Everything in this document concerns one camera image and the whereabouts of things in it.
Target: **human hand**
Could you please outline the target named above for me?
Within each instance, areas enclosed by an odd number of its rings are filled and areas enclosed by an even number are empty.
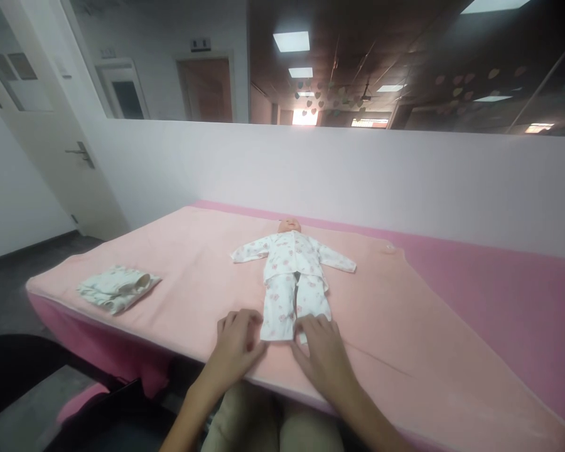
[[[239,381],[266,352],[267,342],[260,341],[250,348],[248,330],[262,322],[254,309],[231,311],[218,322],[218,342],[196,384],[219,398]]]
[[[347,357],[337,322],[324,315],[307,315],[295,322],[308,338],[309,357],[294,341],[295,361],[316,390],[337,409],[360,389]]]

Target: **dark floor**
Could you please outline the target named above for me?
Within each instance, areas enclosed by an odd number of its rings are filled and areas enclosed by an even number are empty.
[[[33,311],[25,282],[102,242],[71,233],[0,258],[0,334],[28,333],[55,340]],[[55,372],[0,413],[0,452],[41,451],[57,432],[55,419],[74,395],[93,384],[69,367]]]

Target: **pajama sleeve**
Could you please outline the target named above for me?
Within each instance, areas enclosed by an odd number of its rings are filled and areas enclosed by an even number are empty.
[[[335,250],[331,250],[328,246],[323,245],[310,238],[312,241],[312,246],[316,249],[319,257],[320,263],[338,270],[353,273],[356,271],[356,263],[345,257],[343,254],[338,253]]]
[[[272,240],[270,236],[263,239],[256,240],[255,242],[248,243],[242,247],[237,248],[230,256],[232,262],[249,262],[256,259],[262,259],[270,253],[270,245]]]

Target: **baby doll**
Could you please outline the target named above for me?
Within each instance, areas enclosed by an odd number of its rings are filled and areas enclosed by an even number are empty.
[[[238,248],[232,253],[232,260],[248,262],[266,256],[266,298],[261,340],[293,339],[293,325],[296,319],[293,303],[295,286],[298,288],[297,317],[324,314],[331,320],[331,309],[325,296],[328,284],[320,264],[353,273],[356,270],[354,262],[317,240],[303,235],[295,218],[283,220],[278,234],[268,235]],[[299,274],[299,281],[295,278],[296,274]],[[300,339],[302,343],[306,342],[304,333],[300,335]]]

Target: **khaki pants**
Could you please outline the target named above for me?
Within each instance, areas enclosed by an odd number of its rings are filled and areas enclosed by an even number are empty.
[[[343,451],[335,421],[284,399],[276,412],[273,395],[247,382],[230,388],[213,417],[202,452]]]

